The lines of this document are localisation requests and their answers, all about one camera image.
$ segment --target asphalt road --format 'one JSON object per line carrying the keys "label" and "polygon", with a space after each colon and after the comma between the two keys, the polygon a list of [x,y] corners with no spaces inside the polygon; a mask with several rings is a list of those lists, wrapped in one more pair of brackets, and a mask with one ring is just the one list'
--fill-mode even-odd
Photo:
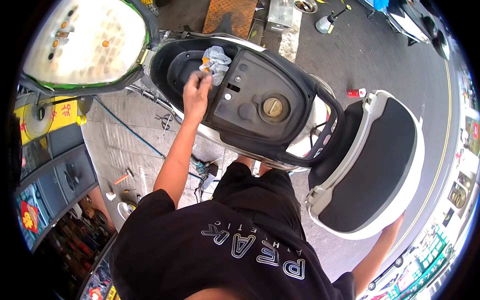
{"label": "asphalt road", "polygon": [[[413,242],[438,202],[458,140],[459,92],[452,63],[446,65],[431,45],[407,47],[406,37],[394,33],[382,15],[376,14],[370,21],[360,3],[345,2],[352,11],[338,18],[329,35],[318,33],[314,24],[331,10],[339,12],[343,8],[340,1],[319,4],[316,14],[303,15],[295,63],[326,80],[344,108],[356,101],[347,98],[347,88],[383,89],[392,93],[422,120],[425,138],[420,186],[381,272]],[[300,201],[308,193],[306,177],[306,173],[292,175]],[[315,225],[304,208],[302,223],[307,240],[331,280],[350,271],[377,239],[377,236],[359,241],[338,238]]]}

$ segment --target yellow road line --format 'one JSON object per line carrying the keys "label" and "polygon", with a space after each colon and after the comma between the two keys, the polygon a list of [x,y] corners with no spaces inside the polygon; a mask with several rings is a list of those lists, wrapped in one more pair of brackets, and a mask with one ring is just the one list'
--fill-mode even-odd
{"label": "yellow road line", "polygon": [[387,253],[385,256],[384,260],[382,263],[385,262],[385,260],[393,254],[393,252],[400,246],[400,244],[403,242],[403,240],[407,237],[408,233],[412,230],[413,226],[417,222],[418,218],[420,217],[420,214],[422,213],[423,209],[427,205],[428,200],[430,199],[430,196],[432,195],[433,188],[435,187],[435,184],[437,183],[438,180],[438,175],[440,174],[440,170],[442,169],[442,165],[444,163],[444,158],[445,158],[445,152],[447,150],[447,142],[448,142],[448,136],[450,134],[450,119],[452,117],[452,87],[450,86],[450,72],[448,71],[448,63],[445,60],[445,68],[447,71],[447,82],[448,82],[448,121],[447,121],[447,133],[445,135],[445,143],[444,143],[444,149],[442,151],[442,156],[440,157],[440,163],[438,165],[437,173],[435,174],[435,178],[433,178],[433,183],[432,186],[430,187],[430,190],[428,191],[427,197],[425,198],[425,201],[423,202],[418,214],[415,216],[415,219],[413,219],[413,222],[410,224],[408,227],[407,231],[403,234],[402,238],[395,244],[395,246]]}

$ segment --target black t-shirt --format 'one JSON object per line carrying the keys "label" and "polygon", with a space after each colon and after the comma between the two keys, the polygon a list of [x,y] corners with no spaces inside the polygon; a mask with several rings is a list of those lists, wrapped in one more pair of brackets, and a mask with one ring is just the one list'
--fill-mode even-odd
{"label": "black t-shirt", "polygon": [[175,210],[168,194],[145,196],[110,257],[122,300],[185,299],[231,288],[245,299],[355,299],[353,274],[334,283],[313,248],[209,200]]}

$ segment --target man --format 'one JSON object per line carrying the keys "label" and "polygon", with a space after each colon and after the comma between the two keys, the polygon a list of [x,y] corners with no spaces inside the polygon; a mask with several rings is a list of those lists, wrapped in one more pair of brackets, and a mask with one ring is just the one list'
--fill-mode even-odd
{"label": "man", "polygon": [[305,240],[285,172],[261,166],[255,178],[251,159],[240,156],[212,200],[176,210],[211,84],[209,75],[190,76],[183,89],[185,118],[154,191],[117,238],[110,269],[120,298],[355,299],[391,248],[403,216],[382,231],[352,272],[330,283]]}

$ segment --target scooter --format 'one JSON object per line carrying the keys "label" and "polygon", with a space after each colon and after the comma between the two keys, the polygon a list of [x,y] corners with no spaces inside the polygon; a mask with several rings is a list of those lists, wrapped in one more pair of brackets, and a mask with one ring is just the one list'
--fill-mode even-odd
{"label": "scooter", "polygon": [[365,7],[373,9],[369,14],[370,19],[375,12],[383,14],[393,31],[401,33],[408,39],[408,46],[416,43],[432,44],[438,55],[445,60],[450,59],[450,47],[445,34],[440,30],[432,17],[439,16],[428,0],[389,0],[388,6],[375,7],[373,0],[359,0]]}
{"label": "scooter", "polygon": [[343,111],[323,80],[277,53],[228,34],[158,30],[139,0],[62,0],[20,84],[51,96],[127,88],[181,122],[183,86],[211,46],[232,63],[208,94],[200,135],[274,168],[310,169],[309,214],[341,237],[367,238],[400,216],[424,158],[407,107],[379,90]]}

